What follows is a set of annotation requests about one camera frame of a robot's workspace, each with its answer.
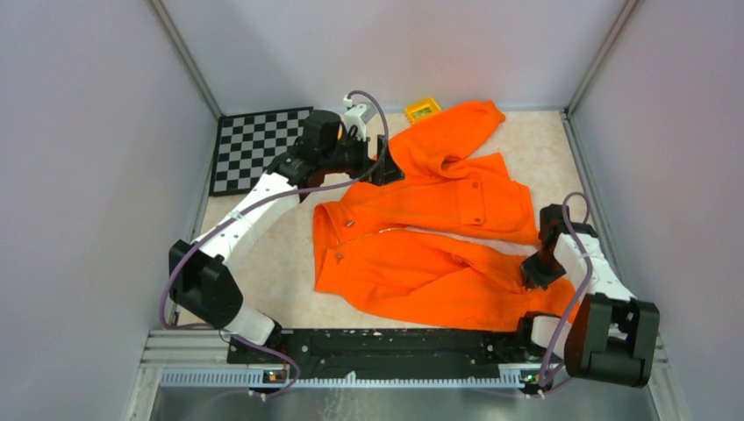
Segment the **orange jacket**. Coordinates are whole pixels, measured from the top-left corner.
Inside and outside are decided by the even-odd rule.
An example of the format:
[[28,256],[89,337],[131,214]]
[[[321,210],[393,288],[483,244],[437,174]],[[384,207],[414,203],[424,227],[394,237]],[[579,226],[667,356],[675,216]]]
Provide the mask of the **orange jacket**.
[[492,246],[538,244],[529,188],[500,153],[477,149],[504,122],[491,101],[468,101],[390,140],[404,179],[357,182],[312,215],[315,289],[381,317],[512,332],[527,313],[558,315],[574,295],[560,279],[523,286],[522,258]]

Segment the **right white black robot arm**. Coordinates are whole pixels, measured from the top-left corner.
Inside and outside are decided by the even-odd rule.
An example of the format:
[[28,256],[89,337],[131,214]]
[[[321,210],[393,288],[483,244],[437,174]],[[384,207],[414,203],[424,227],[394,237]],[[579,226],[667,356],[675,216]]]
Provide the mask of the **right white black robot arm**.
[[519,320],[517,355],[557,357],[573,378],[646,386],[661,319],[656,305],[620,281],[595,229],[571,221],[566,204],[540,210],[539,239],[538,251],[520,265],[524,285],[545,292],[564,279],[575,293],[556,316],[531,312]]

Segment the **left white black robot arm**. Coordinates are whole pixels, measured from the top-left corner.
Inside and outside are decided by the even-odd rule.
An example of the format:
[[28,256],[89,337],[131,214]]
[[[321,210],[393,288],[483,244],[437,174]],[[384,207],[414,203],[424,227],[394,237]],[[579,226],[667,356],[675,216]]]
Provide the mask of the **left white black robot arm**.
[[197,316],[196,328],[227,332],[247,341],[258,361],[271,362],[281,352],[281,326],[251,307],[230,269],[238,251],[258,239],[305,196],[323,191],[328,174],[347,174],[352,182],[381,185],[401,171],[388,151],[389,127],[377,138],[377,156],[368,153],[368,122],[383,111],[365,102],[337,114],[313,110],[299,121],[299,135],[262,172],[247,196],[208,232],[191,242],[178,240],[168,252],[165,296]]

